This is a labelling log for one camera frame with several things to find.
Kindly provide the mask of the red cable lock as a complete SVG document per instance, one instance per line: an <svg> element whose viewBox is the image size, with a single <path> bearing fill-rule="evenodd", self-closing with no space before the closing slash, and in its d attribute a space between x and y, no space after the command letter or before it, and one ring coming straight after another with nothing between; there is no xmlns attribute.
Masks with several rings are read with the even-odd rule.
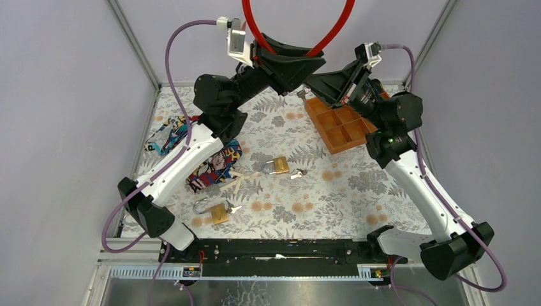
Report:
<svg viewBox="0 0 541 306"><path fill-rule="evenodd" d="M271 47L271 45L263 37L262 32L259 30L257 26L253 12L252 12L250 0L242 0L241 5L242 5L244 16L246 18L246 23L250 31L252 32L256 42L262 48L269 51L270 53L277 54L274 48ZM348 21L353 11L354 6L355 6L355 0L347 0L345 2L343 10L339 18L337 19L336 23L331 28L331 30L312 49L306 52L305 56L315 57L339 34L339 32L342 30L342 28L345 26L346 22Z"/></svg>

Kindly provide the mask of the silver key bunch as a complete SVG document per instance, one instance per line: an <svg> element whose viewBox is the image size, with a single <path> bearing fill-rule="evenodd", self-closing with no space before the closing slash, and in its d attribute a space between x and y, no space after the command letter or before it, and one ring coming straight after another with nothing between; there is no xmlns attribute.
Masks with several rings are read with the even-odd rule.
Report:
<svg viewBox="0 0 541 306"><path fill-rule="evenodd" d="M308 173L307 170L297 169L297 172L290 176L291 179L297 179L305 176Z"/></svg>

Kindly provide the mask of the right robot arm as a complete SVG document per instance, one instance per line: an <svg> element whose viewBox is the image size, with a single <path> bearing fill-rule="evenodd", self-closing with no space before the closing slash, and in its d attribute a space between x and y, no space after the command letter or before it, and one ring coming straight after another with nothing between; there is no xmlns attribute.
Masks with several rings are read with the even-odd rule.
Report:
<svg viewBox="0 0 541 306"><path fill-rule="evenodd" d="M349 106L375 126L366 136L370 157L404 189L431 234L384 226L368 235L367 257L376 263L390 255L414 259L444 281L483 256L494 230L464 212L418 157L409 134L422 124L422 99L407 91L384 98L369 74L370 69L356 60L340 71L311 75L306 85L328 106Z"/></svg>

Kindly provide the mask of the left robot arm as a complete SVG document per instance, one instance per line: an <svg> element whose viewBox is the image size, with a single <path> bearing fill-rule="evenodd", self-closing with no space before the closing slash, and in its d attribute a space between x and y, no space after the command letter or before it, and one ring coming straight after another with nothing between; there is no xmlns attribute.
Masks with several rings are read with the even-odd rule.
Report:
<svg viewBox="0 0 541 306"><path fill-rule="evenodd" d="M203 162L226 147L241 131L248 115L239 108L270 87L280 95L298 88L325 64L320 47L295 47L264 34L252 43L228 35L231 58L245 67L232 77L203 74L194 86L194 105L201 110L186 123L186 136L154 168L117 185L124 208L151 238L158 238L183 262L196 258L195 234L165 204L177 185Z"/></svg>

